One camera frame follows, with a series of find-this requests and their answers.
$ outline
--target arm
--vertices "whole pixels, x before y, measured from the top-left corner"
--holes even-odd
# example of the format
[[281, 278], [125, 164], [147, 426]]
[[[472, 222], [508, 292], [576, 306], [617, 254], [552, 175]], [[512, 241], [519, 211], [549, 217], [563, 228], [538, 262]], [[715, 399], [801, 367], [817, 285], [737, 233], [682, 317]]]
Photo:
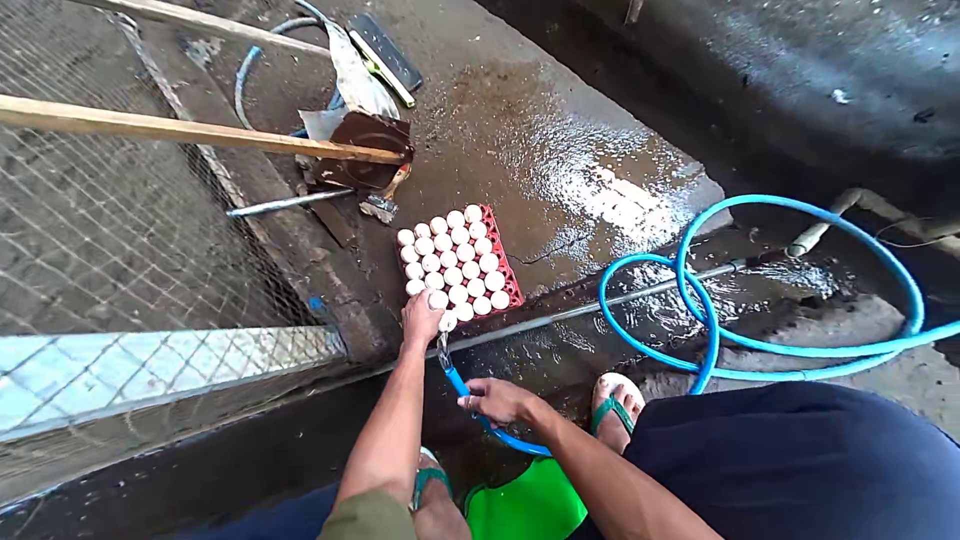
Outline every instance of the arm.
[[403, 309], [396, 369], [350, 451], [335, 506], [374, 489], [404, 506], [413, 496], [423, 419], [423, 356], [444, 313], [427, 305], [428, 294], [421, 292]]
[[608, 540], [720, 538], [656, 480], [536, 395], [505, 380], [475, 379], [467, 386], [474, 395], [460, 398], [460, 406], [490, 417], [497, 425], [521, 420], [537, 432]]

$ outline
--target green sleeve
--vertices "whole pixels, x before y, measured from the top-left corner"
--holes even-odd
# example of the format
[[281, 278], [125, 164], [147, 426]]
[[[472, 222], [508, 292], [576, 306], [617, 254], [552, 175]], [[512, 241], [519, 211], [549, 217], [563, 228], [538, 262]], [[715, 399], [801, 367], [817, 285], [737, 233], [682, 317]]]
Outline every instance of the green sleeve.
[[354, 495], [337, 505], [317, 540], [417, 540], [405, 506], [386, 492]]

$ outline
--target foot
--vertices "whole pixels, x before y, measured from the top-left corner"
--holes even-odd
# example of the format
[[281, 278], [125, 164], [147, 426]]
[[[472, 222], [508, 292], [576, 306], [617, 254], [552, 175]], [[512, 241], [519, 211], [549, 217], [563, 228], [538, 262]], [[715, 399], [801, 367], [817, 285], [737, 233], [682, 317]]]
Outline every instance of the foot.
[[[440, 463], [420, 453], [418, 469], [440, 469]], [[469, 540], [470, 529], [460, 509], [450, 499], [446, 485], [438, 479], [428, 479], [420, 494], [420, 508], [414, 512], [414, 530], [419, 540]]]
[[[420, 453], [420, 461], [417, 463], [417, 470], [419, 471], [421, 469], [444, 470], [444, 468], [440, 466], [440, 463], [437, 463], [436, 460], [423, 452]], [[446, 485], [438, 479], [428, 479], [423, 486], [423, 491], [420, 493], [420, 508], [429, 506], [430, 503], [442, 499], [450, 499], [450, 493], [446, 490]]]
[[[631, 420], [636, 422], [636, 417], [640, 415], [644, 406], [643, 397], [640, 396], [636, 385], [620, 382], [618, 380], [620, 377], [611, 377], [612, 375], [615, 374], [604, 374], [597, 380], [593, 387], [591, 410], [596, 410], [613, 393], [613, 398], [623, 405], [630, 414]], [[623, 454], [623, 449], [627, 448], [627, 443], [630, 442], [627, 428], [612, 409], [604, 415], [597, 427], [597, 440], [618, 454]]]

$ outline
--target blue hose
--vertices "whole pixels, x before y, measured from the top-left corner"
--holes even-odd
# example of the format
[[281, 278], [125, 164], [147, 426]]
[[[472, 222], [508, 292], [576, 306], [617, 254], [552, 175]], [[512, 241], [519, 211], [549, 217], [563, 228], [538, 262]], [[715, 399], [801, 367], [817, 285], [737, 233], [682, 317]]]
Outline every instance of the blue hose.
[[[880, 261], [888, 269], [890, 269], [891, 272], [893, 272], [894, 276], [897, 278], [903, 288], [906, 289], [906, 321], [903, 323], [903, 326], [900, 330], [900, 335], [895, 339], [877, 343], [869, 343], [866, 345], [814, 348], [767, 343], [765, 341], [758, 341], [756, 339], [720, 328], [720, 322], [717, 318], [716, 310], [713, 308], [713, 302], [710, 300], [707, 291], [696, 279], [696, 277], [686, 270], [686, 256], [690, 250], [690, 243], [693, 241], [694, 236], [696, 236], [697, 231], [703, 227], [704, 223], [710, 219], [711, 216], [723, 209], [728, 209], [737, 205], [754, 203], [775, 205], [808, 213], [821, 221], [826, 221], [831, 225], [852, 234], [854, 237], [866, 244], [867, 247], [869, 247], [871, 251], [873, 251], [880, 258]], [[695, 364], [693, 362], [681, 360], [674, 356], [657, 351], [656, 349], [652, 349], [651, 347], [639, 342], [633, 336], [629, 335], [627, 331], [624, 330], [623, 327], [621, 327], [620, 324], [617, 323], [613, 318], [610, 307], [607, 305], [607, 285], [610, 282], [614, 272], [627, 264], [639, 261], [655, 262], [673, 269], [677, 279], [677, 290], [680, 292], [686, 308], [690, 310], [690, 312], [698, 321], [707, 327], [707, 354], [704, 357], [702, 364]], [[696, 293], [697, 299], [699, 299], [700, 303], [703, 305], [703, 309], [700, 309], [700, 307], [697, 306], [693, 298], [690, 296], [690, 291], [686, 287], [688, 284], [693, 288], [693, 292]], [[697, 379], [689, 390], [689, 393], [694, 395], [700, 394], [704, 391], [704, 388], [706, 388], [711, 377], [734, 380], [781, 382], [785, 380], [821, 380], [852, 375], [854, 373], [876, 367], [883, 362], [886, 362], [890, 358], [898, 355], [905, 349], [926, 345], [928, 343], [937, 341], [938, 339], [944, 339], [960, 333], [960, 321], [943, 325], [942, 327], [937, 327], [928, 331], [920, 331], [924, 325], [924, 297], [920, 292], [920, 288], [917, 286], [917, 282], [913, 279], [903, 264], [900, 263], [900, 261], [897, 260], [897, 258], [894, 257], [894, 255], [890, 253], [890, 251], [887, 250], [883, 244], [876, 241], [876, 239], [874, 239], [870, 234], [865, 233], [853, 223], [840, 217], [838, 214], [814, 207], [813, 205], [809, 205], [807, 203], [802, 203], [800, 201], [795, 201], [793, 199], [787, 199], [784, 197], [777, 197], [774, 195], [739, 195], [737, 197], [731, 197], [730, 199], [721, 201], [706, 209], [703, 213], [698, 215], [696, 219], [693, 220], [689, 227], [687, 227], [683, 237], [681, 238], [680, 246], [677, 248], [677, 255], [673, 259], [654, 254], [634, 254], [615, 261], [610, 265], [610, 267], [607, 268], [607, 271], [604, 272], [604, 275], [600, 280], [600, 307], [603, 310], [604, 317], [607, 318], [607, 322], [610, 323], [616, 333], [625, 339], [627, 343], [630, 343], [630, 345], [632, 345], [634, 348], [645, 355], [648, 355], [649, 357], [663, 362], [671, 367], [696, 373]], [[859, 359], [840, 365], [799, 371], [760, 372], [721, 369], [716, 367], [717, 357], [720, 354], [720, 337], [724, 337], [734, 343], [749, 347], [751, 349], [756, 349], [765, 353], [773, 353], [776, 355], [799, 356], [804, 358], [855, 357]], [[469, 393], [469, 390], [460, 378], [460, 374], [457, 373], [456, 368], [451, 367], [447, 369], [446, 374], [453, 382], [454, 387], [461, 396], [465, 396]], [[480, 420], [486, 421], [486, 418], [480, 417]], [[485, 422], [485, 426], [489, 428], [490, 423]], [[502, 440], [507, 446], [520, 450], [521, 452], [534, 455], [550, 455], [550, 451], [545, 447], [532, 445], [530, 443], [517, 440], [502, 430], [494, 430], [493, 434]]]
[[[303, 28], [306, 26], [317, 26], [324, 28], [324, 23], [329, 19], [326, 18], [320, 10], [315, 8], [312, 4], [306, 0], [294, 0], [294, 2], [304, 8], [305, 10], [311, 12], [313, 17], [301, 17], [296, 19], [291, 19], [285, 21], [270, 30], [272, 34], [286, 34], [291, 30], [297, 28]], [[250, 75], [250, 68], [253, 65], [253, 61], [256, 60], [260, 53], [263, 52], [263, 49], [260, 47], [251, 47], [250, 51], [247, 52], [247, 56], [243, 59], [243, 62], [240, 63], [240, 68], [237, 69], [236, 77], [233, 80], [233, 110], [237, 113], [237, 117], [240, 118], [240, 122], [248, 130], [253, 130], [253, 125], [251, 125], [250, 120], [247, 119], [247, 113], [243, 108], [243, 93], [244, 87], [247, 84], [247, 76]], [[344, 98], [340, 94], [340, 89], [334, 87], [333, 95], [330, 97], [330, 103], [326, 106], [327, 110], [339, 109], [344, 105]], [[306, 134], [306, 129], [301, 128], [291, 133], [290, 136], [295, 136], [299, 138], [308, 138]]]

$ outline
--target hand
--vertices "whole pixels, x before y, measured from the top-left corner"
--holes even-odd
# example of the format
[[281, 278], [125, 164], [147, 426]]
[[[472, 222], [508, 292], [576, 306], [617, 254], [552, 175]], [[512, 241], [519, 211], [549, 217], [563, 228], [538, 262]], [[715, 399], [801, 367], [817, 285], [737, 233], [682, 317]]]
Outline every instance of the hand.
[[471, 379], [467, 388], [471, 395], [458, 398], [457, 405], [490, 418], [494, 428], [525, 420], [531, 407], [541, 401], [533, 392], [500, 379]]
[[407, 301], [401, 312], [403, 315], [403, 341], [421, 345], [426, 349], [427, 343], [437, 335], [440, 328], [440, 318], [444, 315], [442, 309], [433, 309], [427, 304], [430, 289], [423, 289], [417, 296]]

